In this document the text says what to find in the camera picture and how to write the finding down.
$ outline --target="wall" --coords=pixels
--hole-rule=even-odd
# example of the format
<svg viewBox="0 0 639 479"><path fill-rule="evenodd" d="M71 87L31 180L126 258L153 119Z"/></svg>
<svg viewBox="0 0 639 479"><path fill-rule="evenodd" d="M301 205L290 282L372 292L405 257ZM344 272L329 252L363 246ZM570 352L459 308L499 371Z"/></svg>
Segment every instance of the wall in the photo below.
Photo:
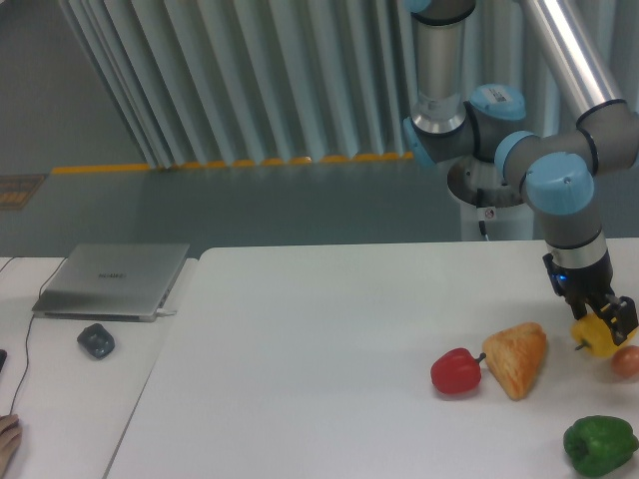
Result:
<svg viewBox="0 0 639 479"><path fill-rule="evenodd" d="M55 0L0 4L0 174L143 162Z"/></svg>

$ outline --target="red bell pepper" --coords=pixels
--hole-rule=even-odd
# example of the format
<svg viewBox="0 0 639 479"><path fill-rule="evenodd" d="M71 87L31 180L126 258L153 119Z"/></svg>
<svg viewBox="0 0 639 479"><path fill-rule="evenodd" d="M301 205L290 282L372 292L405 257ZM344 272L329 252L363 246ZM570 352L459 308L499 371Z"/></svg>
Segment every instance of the red bell pepper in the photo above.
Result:
<svg viewBox="0 0 639 479"><path fill-rule="evenodd" d="M481 380L479 363L486 355L477 359L468 349L458 347L446 352L430 368L430 379L442 394L461 394L473 390Z"/></svg>

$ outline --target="hand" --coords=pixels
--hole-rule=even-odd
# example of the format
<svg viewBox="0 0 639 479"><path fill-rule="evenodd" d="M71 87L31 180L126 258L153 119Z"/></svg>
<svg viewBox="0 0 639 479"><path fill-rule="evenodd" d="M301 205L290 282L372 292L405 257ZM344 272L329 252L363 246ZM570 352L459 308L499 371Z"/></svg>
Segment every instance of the hand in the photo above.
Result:
<svg viewBox="0 0 639 479"><path fill-rule="evenodd" d="M9 464L9 459L16 452L22 441L22 426L18 424L18 416L0 416L0 478Z"/></svg>

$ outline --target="croissant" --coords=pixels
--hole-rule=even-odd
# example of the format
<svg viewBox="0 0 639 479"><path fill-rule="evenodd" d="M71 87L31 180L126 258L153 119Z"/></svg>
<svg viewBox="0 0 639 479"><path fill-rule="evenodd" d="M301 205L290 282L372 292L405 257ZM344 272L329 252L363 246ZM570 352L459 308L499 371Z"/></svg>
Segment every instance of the croissant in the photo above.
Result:
<svg viewBox="0 0 639 479"><path fill-rule="evenodd" d="M546 353L546 334L536 322L499 331L483 342L486 364L508 397L517 401L532 388Z"/></svg>

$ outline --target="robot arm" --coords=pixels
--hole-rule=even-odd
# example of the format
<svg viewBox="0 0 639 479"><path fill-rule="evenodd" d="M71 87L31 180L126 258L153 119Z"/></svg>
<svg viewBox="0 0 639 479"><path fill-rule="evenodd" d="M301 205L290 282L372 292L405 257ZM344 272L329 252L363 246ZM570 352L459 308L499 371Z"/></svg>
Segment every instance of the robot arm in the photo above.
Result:
<svg viewBox="0 0 639 479"><path fill-rule="evenodd" d="M637 328L637 313L632 299L617 297L610 285L612 265L593 176L638 163L639 118L628 109L573 0L518 3L578 118L576 130L547 138L519 131L517 116L501 111L507 105L500 103L516 107L512 98L502 102L495 96L487 109L472 99L462 106L460 38L463 19L474 8L471 0L406 2L418 22L419 102L404 129L422 160L474 155L494 161L499 175L535 212L548 244L543 260L555 293L565 297L575 319L589 305L621 344Z"/></svg>
<svg viewBox="0 0 639 479"><path fill-rule="evenodd" d="M575 319L588 304L619 345L637 327L629 297L610 286L612 265L594 202L597 174L632 167L639 152L639 118L622 99L612 75L569 0L521 0L524 15L571 112L576 131L540 139L506 137L495 166L535 211L549 253L544 257L556 294Z"/></svg>

